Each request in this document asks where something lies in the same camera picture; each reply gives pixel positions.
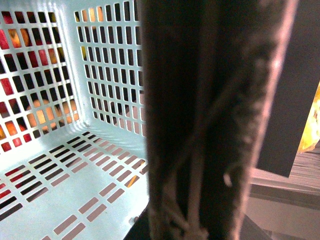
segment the light blue metal basket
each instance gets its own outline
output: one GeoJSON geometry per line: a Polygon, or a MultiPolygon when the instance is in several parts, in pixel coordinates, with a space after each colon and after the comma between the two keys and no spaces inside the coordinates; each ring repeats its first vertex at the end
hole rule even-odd
{"type": "Polygon", "coordinates": [[[0,239],[123,239],[149,200],[137,2],[0,6],[0,239]]]}

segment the basket floor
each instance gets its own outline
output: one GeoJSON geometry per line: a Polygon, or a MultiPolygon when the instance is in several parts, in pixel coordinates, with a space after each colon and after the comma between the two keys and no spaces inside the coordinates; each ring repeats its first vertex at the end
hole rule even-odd
{"type": "Polygon", "coordinates": [[[147,206],[147,163],[117,141],[73,133],[0,175],[0,239],[123,239],[147,206]]]}

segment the dark vertical post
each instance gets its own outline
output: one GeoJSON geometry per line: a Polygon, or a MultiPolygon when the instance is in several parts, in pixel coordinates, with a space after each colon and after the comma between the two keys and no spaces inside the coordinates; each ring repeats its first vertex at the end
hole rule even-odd
{"type": "Polygon", "coordinates": [[[297,0],[143,0],[154,240],[238,239],[297,0]]]}

